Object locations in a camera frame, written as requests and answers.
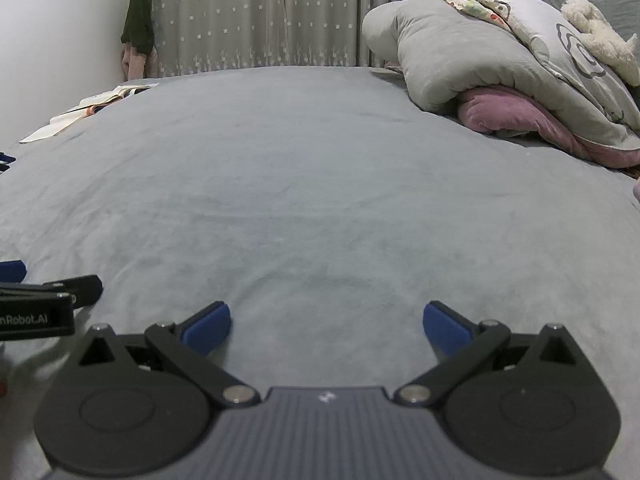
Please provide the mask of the dark hanging clothes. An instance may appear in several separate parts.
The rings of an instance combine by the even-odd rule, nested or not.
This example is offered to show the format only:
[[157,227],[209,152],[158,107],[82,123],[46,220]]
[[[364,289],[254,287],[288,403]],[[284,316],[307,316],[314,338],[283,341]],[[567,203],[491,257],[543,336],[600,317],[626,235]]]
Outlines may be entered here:
[[152,0],[129,0],[122,44],[130,44],[138,53],[149,55],[154,48]]

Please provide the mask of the open book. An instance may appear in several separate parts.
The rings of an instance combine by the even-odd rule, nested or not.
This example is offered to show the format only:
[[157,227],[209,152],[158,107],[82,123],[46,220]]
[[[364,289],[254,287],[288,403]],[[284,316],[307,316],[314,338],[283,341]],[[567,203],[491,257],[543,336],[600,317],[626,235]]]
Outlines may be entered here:
[[76,124],[76,122],[95,115],[105,107],[127,99],[128,96],[135,96],[138,93],[145,92],[156,86],[156,82],[152,82],[152,84],[122,84],[113,90],[105,91],[95,96],[88,96],[88,98],[81,100],[75,107],[66,110],[66,112],[58,116],[52,117],[47,125],[42,126],[29,136],[26,136],[20,143],[29,144],[53,138],[70,128],[71,125]]

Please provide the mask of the grey bed sheet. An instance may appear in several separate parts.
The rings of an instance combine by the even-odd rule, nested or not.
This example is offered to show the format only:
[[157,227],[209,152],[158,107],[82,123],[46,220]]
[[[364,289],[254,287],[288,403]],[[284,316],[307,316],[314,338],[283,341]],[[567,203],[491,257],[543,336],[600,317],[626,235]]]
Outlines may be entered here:
[[517,332],[563,323],[639,474],[639,206],[624,174],[422,112],[395,74],[230,70],[168,79],[1,178],[1,255],[29,281],[96,274],[79,327],[139,333],[226,302],[215,362],[259,390],[395,389],[434,363],[439,300]]

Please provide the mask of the lilac folded garment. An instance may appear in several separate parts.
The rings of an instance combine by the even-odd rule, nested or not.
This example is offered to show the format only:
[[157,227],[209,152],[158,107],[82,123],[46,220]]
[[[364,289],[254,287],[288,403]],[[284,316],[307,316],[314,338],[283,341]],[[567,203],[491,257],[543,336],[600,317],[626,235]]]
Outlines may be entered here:
[[640,202],[640,179],[638,179],[634,184],[634,189],[632,190],[632,192],[634,193],[634,198],[638,200],[638,203],[639,203]]

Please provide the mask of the pink blanket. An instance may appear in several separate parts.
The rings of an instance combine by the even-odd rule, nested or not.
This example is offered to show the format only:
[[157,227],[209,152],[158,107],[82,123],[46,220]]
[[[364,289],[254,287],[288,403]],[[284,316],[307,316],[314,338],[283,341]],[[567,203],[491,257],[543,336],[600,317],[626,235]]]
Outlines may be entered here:
[[503,86],[461,92],[458,118],[475,132],[513,138],[537,133],[542,140],[581,159],[601,166],[625,169],[639,165],[639,150],[622,150],[586,140],[571,133],[542,105],[529,96]]

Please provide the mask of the grey folded duvet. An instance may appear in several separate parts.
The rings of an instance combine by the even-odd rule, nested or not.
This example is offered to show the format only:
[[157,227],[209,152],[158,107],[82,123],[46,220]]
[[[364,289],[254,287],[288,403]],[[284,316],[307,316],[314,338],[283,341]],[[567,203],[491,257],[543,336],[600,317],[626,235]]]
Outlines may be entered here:
[[396,63],[412,102],[437,113],[466,90],[503,86],[538,102],[589,146],[639,148],[639,128],[616,124],[575,87],[552,75],[512,32],[442,0],[401,0],[362,21],[367,47]]

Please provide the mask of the grey star curtain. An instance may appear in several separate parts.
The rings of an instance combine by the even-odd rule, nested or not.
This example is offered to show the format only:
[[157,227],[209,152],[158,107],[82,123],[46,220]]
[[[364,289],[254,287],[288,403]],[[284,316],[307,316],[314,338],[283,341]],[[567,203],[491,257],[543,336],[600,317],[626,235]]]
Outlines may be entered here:
[[160,74],[262,66],[382,66],[362,39],[394,0],[153,0]]

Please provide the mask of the grey patterned pillow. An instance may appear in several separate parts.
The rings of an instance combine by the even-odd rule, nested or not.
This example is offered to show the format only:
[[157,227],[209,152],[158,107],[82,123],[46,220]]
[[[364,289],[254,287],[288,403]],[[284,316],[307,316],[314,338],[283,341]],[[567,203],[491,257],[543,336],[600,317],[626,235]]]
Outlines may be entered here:
[[497,12],[548,72],[580,92],[611,122],[639,130],[631,86],[587,50],[561,9],[542,0],[476,1]]

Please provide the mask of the cream plush toy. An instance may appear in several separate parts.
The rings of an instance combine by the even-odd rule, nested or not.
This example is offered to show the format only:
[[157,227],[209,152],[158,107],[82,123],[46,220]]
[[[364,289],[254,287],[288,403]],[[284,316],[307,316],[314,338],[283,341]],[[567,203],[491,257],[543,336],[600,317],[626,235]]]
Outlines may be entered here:
[[610,66],[626,84],[638,87],[637,34],[625,40],[588,0],[566,0],[561,6],[561,12],[580,32],[582,43],[598,61]]

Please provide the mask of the floral patterned cloth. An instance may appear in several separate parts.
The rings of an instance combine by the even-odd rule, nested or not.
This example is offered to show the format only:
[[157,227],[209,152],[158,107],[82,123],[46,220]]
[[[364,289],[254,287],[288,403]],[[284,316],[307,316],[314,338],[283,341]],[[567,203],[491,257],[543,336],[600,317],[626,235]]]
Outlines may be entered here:
[[506,21],[495,11],[483,6],[476,0],[440,0],[446,2],[458,12],[472,16],[486,23],[494,24],[503,29],[509,29]]

